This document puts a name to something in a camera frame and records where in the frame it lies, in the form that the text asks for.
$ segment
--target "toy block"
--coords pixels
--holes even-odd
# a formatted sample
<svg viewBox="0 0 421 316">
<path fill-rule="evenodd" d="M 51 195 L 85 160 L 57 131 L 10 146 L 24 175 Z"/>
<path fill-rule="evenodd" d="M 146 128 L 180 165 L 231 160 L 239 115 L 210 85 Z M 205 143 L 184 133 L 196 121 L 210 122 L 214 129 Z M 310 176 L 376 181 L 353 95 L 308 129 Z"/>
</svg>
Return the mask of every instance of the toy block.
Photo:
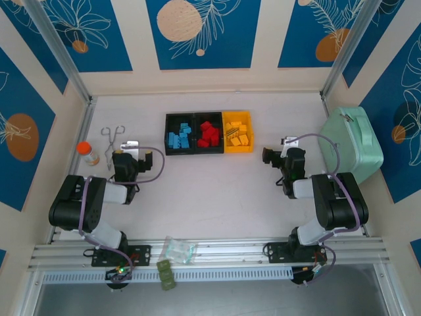
<svg viewBox="0 0 421 316">
<path fill-rule="evenodd" d="M 158 271 L 164 271 L 167 269 L 171 269 L 171 263 L 169 260 L 162 260 L 157 262 Z"/>
<path fill-rule="evenodd" d="M 182 138 L 181 139 L 181 146 L 182 146 L 182 148 L 190 148 L 189 140 L 187 138 Z"/>
<path fill-rule="evenodd" d="M 200 129 L 202 132 L 206 131 L 208 128 L 212 127 L 212 124 L 208 121 L 204 122 L 200 125 Z"/>
<path fill-rule="evenodd" d="M 180 148 L 180 138 L 178 137 L 178 135 L 174 135 L 174 140 L 173 140 L 172 148 L 174 148 L 174 149 L 179 149 Z"/>
<path fill-rule="evenodd" d="M 232 125 L 232 127 L 236 127 L 236 128 L 239 128 L 240 127 L 240 125 L 241 125 L 241 122 L 231 122 L 230 123 L 231 125 Z"/>
<path fill-rule="evenodd" d="M 241 145 L 241 142 L 238 140 L 237 137 L 232 138 L 231 142 L 234 146 L 240 146 Z"/>
<path fill-rule="evenodd" d="M 211 138 L 211 136 L 213 135 L 213 134 L 215 134 L 215 132 L 217 132 L 218 130 L 215 128 L 215 127 L 213 127 L 213 126 L 210 126 L 210 127 L 208 127 L 208 129 L 207 130 L 205 130 L 204 132 L 203 132 L 203 139 L 204 140 L 207 140 L 207 139 L 210 139 Z"/>
<path fill-rule="evenodd" d="M 233 128 L 232 130 L 229 130 L 227 133 L 226 133 L 226 137 L 227 137 L 227 139 L 231 139 L 231 138 L 233 138 L 233 137 L 237 137 L 238 136 L 238 134 L 239 134 L 239 130 L 238 130 L 238 128 Z"/>
<path fill-rule="evenodd" d="M 244 124 L 240 125 L 239 126 L 239 134 L 240 135 L 246 135 L 246 133 L 247 133 L 247 125 L 244 125 Z"/>
<path fill-rule="evenodd" d="M 166 281 L 173 278 L 174 278 L 174 275 L 172 274 L 171 269 L 159 271 L 159 279 L 161 281 Z"/>
<path fill-rule="evenodd" d="M 175 287 L 176 287 L 176 282 L 174 281 L 173 278 L 169 280 L 161 281 L 161 288 L 164 291 L 171 290 L 172 288 L 175 288 Z"/>
<path fill-rule="evenodd" d="M 219 146 L 219 133 L 214 133 L 214 134 L 210 137 L 210 145 L 211 145 L 212 147 Z"/>
<path fill-rule="evenodd" d="M 247 138 L 247 135 L 240 135 L 239 140 L 243 146 L 249 145 L 249 139 Z"/>
<path fill-rule="evenodd" d="M 169 148 L 173 148 L 174 146 L 174 133 L 173 132 L 168 133 L 168 146 Z"/>
<path fill-rule="evenodd" d="M 209 143 L 200 139 L 197 141 L 197 147 L 209 147 Z"/>
</svg>

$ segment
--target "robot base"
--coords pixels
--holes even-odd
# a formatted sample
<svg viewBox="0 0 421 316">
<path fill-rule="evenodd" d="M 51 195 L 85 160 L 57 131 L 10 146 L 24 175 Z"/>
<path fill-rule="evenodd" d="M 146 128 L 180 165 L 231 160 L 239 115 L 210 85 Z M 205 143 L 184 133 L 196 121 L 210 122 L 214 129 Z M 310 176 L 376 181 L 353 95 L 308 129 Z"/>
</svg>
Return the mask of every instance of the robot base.
<svg viewBox="0 0 421 316">
<path fill-rule="evenodd" d="M 151 256 L 151 246 L 128 246 L 126 255 L 133 261 L 135 267 L 148 267 Z M 126 260 L 115 252 L 95 249 L 92 255 L 92 267 L 118 267 L 126 265 Z"/>
<path fill-rule="evenodd" d="M 288 237 L 288 242 L 269 242 L 263 252 L 269 258 L 269 263 L 319 263 L 325 265 L 327 261 L 326 253 L 323 247 L 319 245 L 303 246 L 298 241 L 298 228 L 294 228 Z M 295 284 L 302 284 L 304 281 L 313 279 L 313 266 L 309 266 L 307 271 L 303 271 L 302 267 L 294 267 Z"/>
</svg>

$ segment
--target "plastic bottle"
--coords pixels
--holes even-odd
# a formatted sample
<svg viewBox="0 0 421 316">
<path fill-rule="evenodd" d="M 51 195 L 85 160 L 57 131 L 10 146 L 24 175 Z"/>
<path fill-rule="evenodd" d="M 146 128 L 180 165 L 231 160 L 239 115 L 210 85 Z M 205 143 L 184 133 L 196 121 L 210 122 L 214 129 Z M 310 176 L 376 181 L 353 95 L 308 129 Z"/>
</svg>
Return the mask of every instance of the plastic bottle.
<svg viewBox="0 0 421 316">
<path fill-rule="evenodd" d="M 98 164 L 99 156 L 96 152 L 94 152 L 94 150 L 92 150 L 92 147 L 88 142 L 80 142 L 76 146 L 76 151 L 82 156 L 89 166 L 95 166 Z"/>
</svg>

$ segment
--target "mint green case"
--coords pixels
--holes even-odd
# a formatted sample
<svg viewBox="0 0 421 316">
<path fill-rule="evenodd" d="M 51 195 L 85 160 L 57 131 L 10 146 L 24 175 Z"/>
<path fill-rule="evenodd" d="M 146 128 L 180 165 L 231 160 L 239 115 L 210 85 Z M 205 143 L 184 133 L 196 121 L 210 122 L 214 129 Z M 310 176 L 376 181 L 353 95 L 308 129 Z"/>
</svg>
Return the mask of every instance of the mint green case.
<svg viewBox="0 0 421 316">
<path fill-rule="evenodd" d="M 351 172 L 358 184 L 383 164 L 383 152 L 362 107 L 338 107 L 324 124 L 321 135 L 329 137 L 339 150 L 338 172 Z M 318 143 L 329 172 L 336 167 L 333 147 L 322 138 Z"/>
</svg>

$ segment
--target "cable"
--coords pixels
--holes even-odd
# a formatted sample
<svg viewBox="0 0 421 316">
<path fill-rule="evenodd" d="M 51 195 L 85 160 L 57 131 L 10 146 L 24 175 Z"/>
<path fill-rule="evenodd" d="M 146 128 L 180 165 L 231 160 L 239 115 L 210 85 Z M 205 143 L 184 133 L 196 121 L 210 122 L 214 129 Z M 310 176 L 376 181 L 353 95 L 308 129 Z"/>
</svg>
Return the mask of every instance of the cable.
<svg viewBox="0 0 421 316">
<path fill-rule="evenodd" d="M 341 155 L 339 154 L 339 151 L 337 150 L 337 147 L 336 147 L 335 143 L 330 138 L 326 137 L 325 135 L 321 135 L 321 134 L 317 134 L 317 133 L 304 134 L 304 135 L 299 136 L 299 137 L 297 137 L 293 140 L 289 140 L 285 143 L 286 144 L 293 143 L 297 140 L 300 140 L 301 138 L 306 138 L 306 137 L 309 137 L 309 136 L 316 136 L 316 137 L 319 137 L 319 138 L 323 138 L 324 140 L 328 141 L 333 146 L 333 148 L 335 149 L 336 157 L 337 157 L 336 168 L 333 172 L 329 172 L 327 175 L 331 176 L 336 181 L 337 185 L 341 188 L 342 192 L 345 194 L 345 197 L 347 198 L 347 201 L 349 203 L 349 206 L 351 207 L 351 210 L 352 210 L 354 218 L 355 218 L 355 227 L 354 228 L 334 230 L 333 232 L 330 232 L 329 234 L 327 234 L 324 237 L 322 237 L 321 239 L 319 239 L 318 244 L 321 244 L 321 243 L 325 242 L 327 239 L 331 238 L 332 236 L 335 236 L 337 233 L 354 232 L 354 231 L 358 230 L 360 228 L 361 222 L 360 222 L 360 217 L 359 217 L 358 212 L 357 212 L 357 208 L 355 207 L 355 204 L 354 204 L 353 199 L 351 198 L 351 195 L 349 194 L 346 187 L 343 185 L 342 181 L 340 181 L 340 179 L 336 176 L 336 174 L 339 170 L 339 166 L 341 164 Z M 334 258 L 332 259 L 332 263 L 326 269 L 326 271 L 322 274 L 322 276 L 323 276 L 323 275 L 328 274 L 333 269 L 333 267 L 335 265 L 335 262 L 336 262 L 336 253 L 332 248 L 330 248 L 326 245 L 323 245 L 322 247 L 330 250 L 332 252 L 332 254 L 334 255 Z M 310 284 L 310 283 L 313 283 L 313 282 L 316 282 L 320 278 L 321 278 L 321 276 L 307 282 L 306 285 Z"/>
<path fill-rule="evenodd" d="M 319 137 L 319 138 L 323 138 L 324 140 L 327 140 L 333 146 L 333 148 L 335 149 L 335 152 L 336 152 L 337 163 L 336 163 L 336 168 L 335 168 L 335 170 L 332 171 L 332 173 L 337 174 L 337 171 L 339 170 L 339 166 L 341 164 L 341 155 L 339 154 L 339 151 L 337 150 L 335 143 L 333 143 L 332 140 L 330 138 L 326 137 L 325 135 L 321 135 L 321 134 L 317 134 L 317 133 L 304 134 L 304 135 L 301 135 L 297 138 L 294 138 L 293 140 L 288 140 L 287 142 L 285 142 L 285 144 L 290 144 L 290 143 L 296 142 L 297 140 L 300 140 L 301 138 L 306 138 L 306 137 L 309 137 L 309 136 L 316 136 L 316 137 Z"/>
<path fill-rule="evenodd" d="M 115 275 L 113 277 L 110 278 L 112 283 L 121 283 L 124 282 L 125 280 L 128 280 L 132 273 L 133 273 L 133 262 L 132 260 L 128 257 L 128 255 L 126 255 L 124 252 L 118 250 L 118 249 L 114 249 L 111 247 L 107 247 L 104 245 L 101 245 L 100 243 L 96 242 L 95 240 L 91 239 L 89 237 L 88 234 L 86 234 L 83 230 L 82 227 L 84 225 L 84 216 L 85 216 L 85 208 L 86 208 L 86 197 L 87 197 L 87 189 L 89 187 L 89 183 L 91 182 L 91 179 L 93 177 L 89 176 L 87 177 L 86 181 L 85 181 L 85 185 L 84 185 L 84 192 L 82 194 L 82 206 L 80 208 L 80 217 L 79 217 L 79 226 L 78 226 L 78 230 L 79 230 L 79 235 L 86 241 L 89 242 L 91 245 L 94 245 L 95 247 L 99 247 L 100 249 L 103 250 L 109 250 L 109 251 L 113 251 L 115 253 L 117 253 L 118 255 L 121 255 L 124 259 L 126 259 L 129 263 L 130 266 L 130 271 L 127 273 L 127 275 L 121 279 L 117 279 L 116 277 L 119 277 L 119 275 Z"/>
<path fill-rule="evenodd" d="M 151 150 L 158 151 L 161 154 L 161 156 L 162 156 L 162 167 L 161 167 L 158 175 L 156 175 L 156 177 L 154 177 L 154 178 L 152 178 L 150 180 L 143 180 L 143 181 L 137 181 L 137 182 L 111 182 L 111 183 L 114 183 L 114 184 L 122 184 L 122 185 L 125 185 L 125 184 L 127 184 L 127 185 L 130 185 L 130 184 L 140 184 L 140 183 L 152 182 L 152 181 L 155 181 L 157 178 L 159 178 L 159 176 L 162 174 L 162 172 L 164 170 L 164 167 L 165 167 L 165 156 L 164 156 L 164 153 L 161 150 L 159 150 L 159 149 L 157 149 L 155 147 L 143 147 L 143 146 L 132 146 L 132 147 L 127 147 L 127 149 L 151 149 Z M 86 198 L 87 198 L 87 189 L 89 187 L 89 183 L 91 182 L 91 179 L 92 178 L 93 178 L 92 176 L 87 177 L 86 178 L 86 181 L 85 181 L 85 185 L 84 185 L 84 191 L 83 191 L 83 194 L 82 194 L 82 206 L 80 207 L 80 217 L 79 217 L 79 225 L 78 225 L 79 235 L 86 242 L 90 243 L 91 245 L 94 245 L 95 247 L 98 247 L 98 248 L 103 249 L 103 250 L 108 250 L 108 251 L 115 252 L 115 253 L 117 253 L 118 255 L 121 255 L 124 259 L 127 260 L 127 262 L 129 263 L 129 266 L 130 266 L 130 270 L 126 274 L 126 276 L 124 276 L 123 278 L 120 278 L 120 275 L 117 274 L 117 275 L 114 275 L 113 277 L 110 278 L 110 281 L 112 283 L 117 283 L 117 284 L 118 283 L 122 283 L 125 280 L 128 280 L 131 277 L 132 273 L 133 273 L 133 270 L 134 270 L 133 261 L 124 252 L 122 252 L 122 251 L 120 251 L 118 249 L 114 249 L 114 248 L 111 248 L 111 247 L 108 247 L 108 246 L 101 245 L 100 243 L 98 243 L 95 240 L 91 239 L 89 237 L 89 235 L 86 234 L 83 231 L 85 208 L 86 208 Z"/>
<path fill-rule="evenodd" d="M 312 284 L 312 283 L 316 282 L 317 280 L 320 280 L 323 276 L 327 275 L 334 268 L 334 265 L 335 265 L 335 262 L 336 262 L 336 253 L 335 253 L 335 251 L 331 247 L 326 246 L 326 245 L 323 245 L 323 248 L 329 250 L 332 253 L 332 255 L 334 255 L 334 257 L 332 259 L 332 263 L 330 263 L 330 266 L 320 276 L 318 276 L 317 278 L 312 279 L 311 281 L 305 282 L 305 285 Z"/>
</svg>

